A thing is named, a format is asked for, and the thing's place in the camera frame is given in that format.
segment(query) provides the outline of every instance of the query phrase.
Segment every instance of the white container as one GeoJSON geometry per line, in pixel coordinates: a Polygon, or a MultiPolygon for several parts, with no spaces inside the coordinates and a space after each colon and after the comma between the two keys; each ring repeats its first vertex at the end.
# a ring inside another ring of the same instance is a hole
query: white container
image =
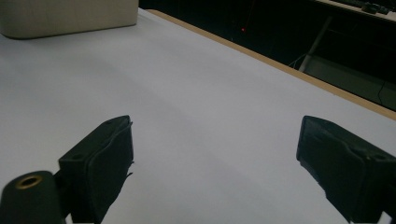
{"type": "Polygon", "coordinates": [[[0,34],[16,39],[135,25],[138,0],[0,0],[0,34]]]}

